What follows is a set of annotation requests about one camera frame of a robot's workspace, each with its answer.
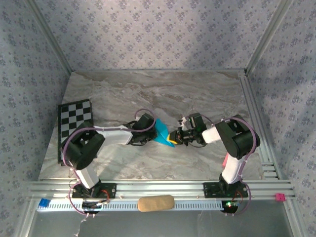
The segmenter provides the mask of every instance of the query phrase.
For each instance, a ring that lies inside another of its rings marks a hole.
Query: beige foam block
[[[141,197],[138,200],[138,210],[141,212],[170,210],[174,207],[171,195]]]

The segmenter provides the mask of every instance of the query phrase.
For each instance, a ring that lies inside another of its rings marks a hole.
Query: blue clip
[[[39,202],[39,206],[48,207],[50,200],[42,198]]]

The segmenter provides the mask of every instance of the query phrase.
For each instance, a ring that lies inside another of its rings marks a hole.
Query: glass panel
[[[76,212],[38,212],[30,236],[293,236],[283,204],[275,201],[253,201],[244,214],[234,217],[226,217],[220,211],[115,211],[99,214],[95,218],[85,218]]]

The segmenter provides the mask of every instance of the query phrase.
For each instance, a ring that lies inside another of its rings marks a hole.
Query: pink connector
[[[285,194],[276,194],[276,201],[286,201]]]
[[[226,157],[225,157],[224,162],[222,164],[223,168],[225,168],[225,166],[226,166],[228,155],[229,155],[229,153],[226,154]]]

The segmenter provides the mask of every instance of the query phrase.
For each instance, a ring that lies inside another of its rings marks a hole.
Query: checkerboard
[[[92,106],[89,99],[58,106],[58,163],[63,165],[61,144],[84,121],[93,125]]]

